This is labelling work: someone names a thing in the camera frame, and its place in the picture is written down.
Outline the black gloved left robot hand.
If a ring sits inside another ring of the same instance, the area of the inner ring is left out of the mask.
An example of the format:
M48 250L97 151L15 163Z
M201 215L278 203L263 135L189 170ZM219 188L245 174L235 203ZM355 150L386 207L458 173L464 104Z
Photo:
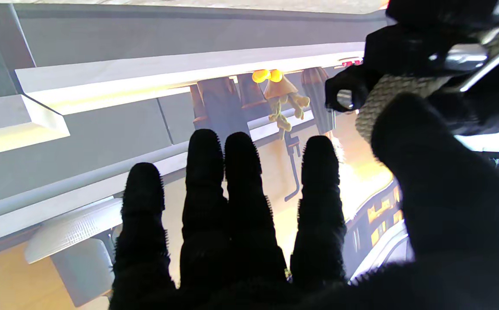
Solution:
M362 64L325 83L325 106L358 110L370 142L403 93L428 99L456 135L499 132L499 0L392 0L393 25L366 37Z

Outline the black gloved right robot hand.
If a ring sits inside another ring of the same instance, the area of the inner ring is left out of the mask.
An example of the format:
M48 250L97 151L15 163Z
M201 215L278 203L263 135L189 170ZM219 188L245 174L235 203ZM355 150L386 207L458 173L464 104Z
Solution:
M440 114L453 107L396 96L372 130L394 174L414 260L348 281L338 160L307 141L292 281L277 244L250 136L222 148L212 130L189 141L181 286L169 275L164 188L151 163L132 167L123 195L111 310L499 310L499 169L464 147Z

